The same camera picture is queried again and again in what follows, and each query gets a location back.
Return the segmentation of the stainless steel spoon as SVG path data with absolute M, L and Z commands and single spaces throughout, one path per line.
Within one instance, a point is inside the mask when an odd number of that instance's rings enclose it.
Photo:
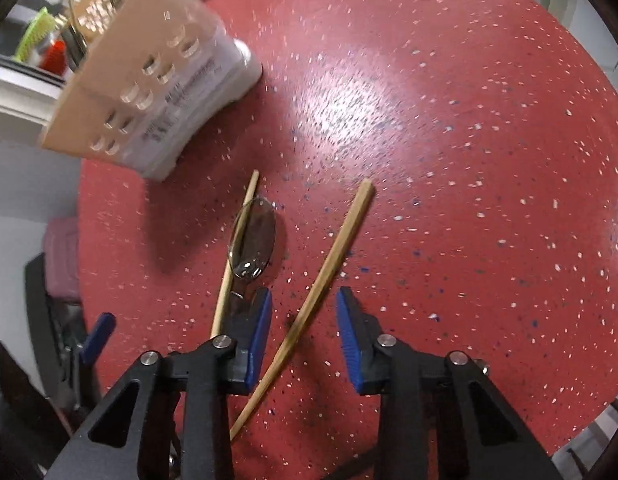
M 233 283 L 229 297 L 231 314 L 246 309 L 251 285 L 265 272 L 275 246 L 275 211 L 265 197 L 256 196 L 246 220 L 242 242 L 235 246 Z

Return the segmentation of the light bamboo chopstick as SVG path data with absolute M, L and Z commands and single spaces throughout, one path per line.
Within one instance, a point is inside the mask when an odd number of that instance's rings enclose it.
M 234 440 L 239 435 L 244 426 L 251 419 L 251 416 L 255 414 L 261 402 L 265 400 L 270 388 L 282 373 L 285 364 L 293 356 L 298 341 L 300 341 L 300 337 L 303 336 L 303 332 L 308 327 L 312 315 L 315 313 L 315 309 L 321 304 L 322 298 L 331 286 L 336 272 L 341 267 L 357 235 L 359 227 L 367 214 L 367 209 L 369 209 L 374 193 L 375 188 L 372 180 L 364 178 L 357 189 L 355 197 L 353 197 L 353 201 L 347 211 L 341 229 L 337 237 L 335 237 L 334 243 L 327 253 L 318 276 L 312 283 L 308 295 L 301 305 L 291 328 L 282 340 L 277 352 L 275 352 L 273 360 L 265 371 L 265 374 L 263 374 L 258 386 L 255 388 L 253 394 L 232 425 L 230 429 L 231 440 Z

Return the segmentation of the beige plastic utensil holder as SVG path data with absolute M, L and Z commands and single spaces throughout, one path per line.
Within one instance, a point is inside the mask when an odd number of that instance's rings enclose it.
M 202 0 L 124 0 L 67 82 L 40 144 L 163 181 L 195 133 L 261 75 L 251 49 Z

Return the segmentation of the maroon cushion stool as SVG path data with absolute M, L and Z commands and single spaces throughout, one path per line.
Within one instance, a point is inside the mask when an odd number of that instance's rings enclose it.
M 44 281 L 48 294 L 71 302 L 80 302 L 79 230 L 77 217 L 56 218 L 49 222 L 42 251 Z

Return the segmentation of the red plastic basket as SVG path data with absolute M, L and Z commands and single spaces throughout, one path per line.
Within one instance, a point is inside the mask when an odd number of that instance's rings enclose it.
M 62 39 L 55 40 L 40 58 L 38 67 L 50 74 L 63 76 L 67 69 L 65 58 L 66 46 Z

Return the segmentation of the green plastic basket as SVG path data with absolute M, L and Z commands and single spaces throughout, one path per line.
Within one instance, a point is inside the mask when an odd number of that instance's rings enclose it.
M 24 35 L 16 47 L 14 60 L 20 63 L 25 63 L 38 44 L 54 32 L 55 29 L 55 18 L 44 6 L 29 22 Z

